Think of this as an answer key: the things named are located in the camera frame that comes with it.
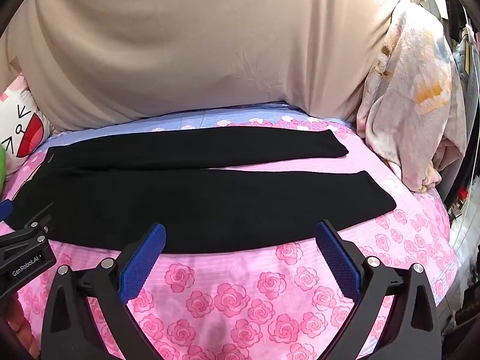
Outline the black pants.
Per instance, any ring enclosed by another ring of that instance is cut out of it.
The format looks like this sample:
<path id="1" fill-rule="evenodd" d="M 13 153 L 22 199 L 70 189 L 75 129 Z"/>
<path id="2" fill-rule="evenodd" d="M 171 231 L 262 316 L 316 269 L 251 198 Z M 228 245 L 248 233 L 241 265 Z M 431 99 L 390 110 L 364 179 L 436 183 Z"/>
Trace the black pants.
<path id="1" fill-rule="evenodd" d="M 213 127 L 102 136 L 52 147 L 13 200 L 7 225 L 41 211 L 53 239 L 121 250 L 153 224 L 168 254 L 215 254 L 300 242 L 394 211 L 368 172 L 257 172 L 256 164 L 347 155 L 329 130 Z"/>

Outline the green plush pillow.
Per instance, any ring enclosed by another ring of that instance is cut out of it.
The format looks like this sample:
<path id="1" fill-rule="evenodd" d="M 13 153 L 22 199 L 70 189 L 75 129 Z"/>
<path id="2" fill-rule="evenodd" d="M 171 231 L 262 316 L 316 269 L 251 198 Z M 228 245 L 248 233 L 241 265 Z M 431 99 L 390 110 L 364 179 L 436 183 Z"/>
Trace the green plush pillow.
<path id="1" fill-rule="evenodd" d="M 7 155 L 2 145 L 0 145 L 0 194 L 2 193 L 7 174 Z"/>

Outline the white cartoon face pillow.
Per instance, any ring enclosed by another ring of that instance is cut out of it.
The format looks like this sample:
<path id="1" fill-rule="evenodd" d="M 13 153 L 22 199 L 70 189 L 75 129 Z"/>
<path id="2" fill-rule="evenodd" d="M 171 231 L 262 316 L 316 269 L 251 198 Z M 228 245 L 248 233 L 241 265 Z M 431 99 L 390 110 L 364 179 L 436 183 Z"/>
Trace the white cartoon face pillow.
<path id="1" fill-rule="evenodd" d="M 51 134 L 52 126 L 40 111 L 22 74 L 1 95 L 1 145 L 6 175 L 15 173 Z"/>

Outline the pink rose bed sheet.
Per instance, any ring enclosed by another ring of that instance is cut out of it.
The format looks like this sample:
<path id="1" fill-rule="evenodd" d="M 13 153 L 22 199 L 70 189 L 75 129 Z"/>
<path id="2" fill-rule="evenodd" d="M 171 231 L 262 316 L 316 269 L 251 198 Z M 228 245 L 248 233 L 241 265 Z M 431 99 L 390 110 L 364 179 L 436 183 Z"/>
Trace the pink rose bed sheet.
<path id="1" fill-rule="evenodd" d="M 455 278 L 450 224 L 435 190 L 411 193 L 339 119 L 316 119 L 287 105 L 177 113 L 50 137 L 7 181 L 14 197 L 47 149 L 94 137 L 225 126 L 331 130 L 348 150 L 341 159 L 264 164 L 265 172 L 366 171 L 394 198 L 391 213 L 345 230 L 344 239 L 391 267 L 425 267 L 440 302 Z M 315 241 L 217 255 L 162 255 L 128 307 L 166 359 L 315 359 L 341 327 L 352 301 L 343 297 Z"/>

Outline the beige quilt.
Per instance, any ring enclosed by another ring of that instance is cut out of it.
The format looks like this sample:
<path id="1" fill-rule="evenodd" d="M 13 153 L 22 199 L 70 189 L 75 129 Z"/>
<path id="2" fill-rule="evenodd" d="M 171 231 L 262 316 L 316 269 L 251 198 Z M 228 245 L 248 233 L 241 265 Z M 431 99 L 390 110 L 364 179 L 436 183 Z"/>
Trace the beige quilt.
<path id="1" fill-rule="evenodd" d="M 59 130 L 283 100 L 354 119 L 399 0 L 25 0 L 1 36 Z"/>

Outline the floral pastel blanket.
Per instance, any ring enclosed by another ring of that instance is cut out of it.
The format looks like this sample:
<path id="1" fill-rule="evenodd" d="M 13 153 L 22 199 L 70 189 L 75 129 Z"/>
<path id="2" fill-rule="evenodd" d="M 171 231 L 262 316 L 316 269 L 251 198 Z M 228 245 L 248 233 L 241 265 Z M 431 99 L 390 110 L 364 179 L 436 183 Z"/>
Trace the floral pastel blanket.
<path id="1" fill-rule="evenodd" d="M 356 130 L 414 193 L 465 155 L 461 79 L 428 0 L 400 0 L 364 83 Z"/>

